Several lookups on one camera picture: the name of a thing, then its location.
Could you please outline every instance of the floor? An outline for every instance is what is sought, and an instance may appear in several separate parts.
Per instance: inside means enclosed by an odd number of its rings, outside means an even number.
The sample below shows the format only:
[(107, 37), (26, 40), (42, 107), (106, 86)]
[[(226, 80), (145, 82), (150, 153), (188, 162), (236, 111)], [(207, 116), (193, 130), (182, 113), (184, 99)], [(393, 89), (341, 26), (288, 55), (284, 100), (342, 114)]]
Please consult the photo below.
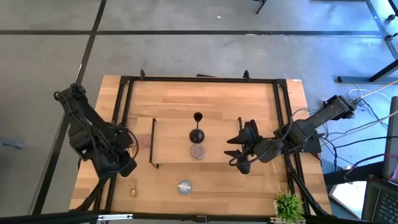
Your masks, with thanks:
[[(391, 14), (387, 0), (372, 0), (382, 21)], [(2, 0), (0, 29), (91, 30), (99, 0)], [(249, 0), (115, 0), (106, 4), (100, 30), (378, 30), (367, 5), (360, 1), (269, 0), (259, 15)], [(398, 32), (398, 19), (385, 23)], [(22, 150), (0, 150), (0, 216), (31, 211), (62, 109), (52, 93), (73, 83), (87, 35), (0, 35), (0, 134), (23, 141)], [(352, 84), (338, 84), (340, 75), (371, 76), (393, 61), (378, 37), (140, 35), (97, 36), (83, 77), (93, 105), (108, 75), (296, 78), (303, 81), (308, 108), (315, 110), (333, 95), (348, 97)], [(375, 90), (380, 85), (358, 85)], [(382, 91), (398, 95), (396, 86)], [(352, 97), (359, 96), (353, 92)], [(381, 95), (366, 98), (379, 117), (389, 114)], [(354, 119), (330, 121), (330, 132), (342, 132), (374, 121), (367, 108)], [(341, 138), (336, 145), (385, 136), (381, 124)], [(67, 211), (77, 173), (77, 155), (62, 148), (45, 213)], [(385, 140), (355, 144), (338, 155), (356, 162), (384, 151)], [(327, 148), (322, 158), (333, 161)], [(339, 166), (348, 165), (338, 160)]]

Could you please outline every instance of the wooden table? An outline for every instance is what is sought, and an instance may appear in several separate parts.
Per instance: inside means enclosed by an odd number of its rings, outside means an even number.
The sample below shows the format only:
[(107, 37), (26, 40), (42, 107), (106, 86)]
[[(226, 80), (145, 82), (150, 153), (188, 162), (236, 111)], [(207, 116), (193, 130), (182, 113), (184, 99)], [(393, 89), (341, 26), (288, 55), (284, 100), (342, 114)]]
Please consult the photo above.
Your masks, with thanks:
[[(120, 76), (103, 77), (95, 110), (105, 121), (110, 121), (118, 92)], [(306, 108), (300, 80), (287, 80), (292, 111)], [(284, 121), (287, 122), (283, 94), (280, 91)], [(192, 145), (189, 131), (195, 127), (194, 112), (201, 112), (199, 124), (205, 133), (203, 160), (190, 157)], [(238, 134), (237, 118), (242, 122), (255, 119), (259, 133), (273, 136), (279, 127), (272, 85), (256, 83), (203, 83), (203, 82), (145, 82), (135, 81), (128, 115), (128, 126), (137, 136), (140, 151), (137, 168), (129, 177), (116, 179), (111, 210), (114, 212), (179, 213), (208, 215), (264, 215), (274, 216), (273, 200), (279, 190), (271, 162), (255, 162), (251, 172), (242, 175), (228, 165), (224, 150), (240, 149), (225, 141)], [(300, 111), (295, 119), (305, 119), (308, 113)], [(157, 126), (154, 134), (155, 169), (149, 163), (149, 145), (152, 118)], [(317, 202), (331, 212), (319, 160), (301, 153), (305, 183)], [(283, 156), (275, 158), (274, 165), (282, 191), (287, 189)], [(181, 180), (192, 183), (189, 195), (181, 195), (177, 184)], [(92, 191), (98, 179), (92, 163), (82, 162), (70, 208), (79, 206)], [(130, 197), (133, 186), (136, 195)], [(104, 208), (108, 184), (104, 188), (100, 208)]]

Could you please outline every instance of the green plant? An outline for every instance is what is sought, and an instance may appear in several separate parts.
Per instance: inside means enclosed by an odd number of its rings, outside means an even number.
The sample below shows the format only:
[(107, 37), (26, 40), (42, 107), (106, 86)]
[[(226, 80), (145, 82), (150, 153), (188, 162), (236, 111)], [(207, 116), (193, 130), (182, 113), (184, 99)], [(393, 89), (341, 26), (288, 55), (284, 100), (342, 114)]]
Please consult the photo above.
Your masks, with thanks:
[(300, 208), (302, 204), (303, 202), (296, 195), (288, 192), (279, 194), (276, 198), (278, 217), (282, 219), (282, 222), (296, 223), (303, 219), (304, 211)]

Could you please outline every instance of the small gold object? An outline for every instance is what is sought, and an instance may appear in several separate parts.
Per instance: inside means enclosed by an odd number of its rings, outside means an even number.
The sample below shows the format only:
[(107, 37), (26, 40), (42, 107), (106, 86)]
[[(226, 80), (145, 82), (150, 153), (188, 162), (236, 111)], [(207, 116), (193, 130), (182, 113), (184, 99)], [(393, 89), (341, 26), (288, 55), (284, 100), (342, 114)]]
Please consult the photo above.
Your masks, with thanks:
[[(129, 150), (129, 154), (132, 157), (132, 146), (135, 146), (135, 144), (130, 145), (128, 150)], [(130, 179), (131, 179), (131, 185), (130, 185), (130, 197), (134, 197), (136, 196), (136, 189), (134, 188), (134, 183), (132, 181), (132, 173), (130, 173)]]

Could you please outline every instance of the black laptop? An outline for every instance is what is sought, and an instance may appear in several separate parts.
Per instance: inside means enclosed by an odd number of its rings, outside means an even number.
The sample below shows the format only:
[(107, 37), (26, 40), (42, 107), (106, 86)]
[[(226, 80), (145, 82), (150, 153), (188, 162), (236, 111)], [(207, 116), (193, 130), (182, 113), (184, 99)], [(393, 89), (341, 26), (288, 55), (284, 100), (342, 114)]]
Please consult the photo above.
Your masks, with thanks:
[[(391, 113), (398, 110), (398, 96), (392, 98)], [(390, 117), (387, 136), (398, 136), (398, 115)], [(398, 138), (387, 139), (386, 154), (398, 155)], [(383, 179), (373, 175), (366, 184), (362, 220), (398, 224), (398, 175), (394, 178), (397, 159), (384, 156)]]

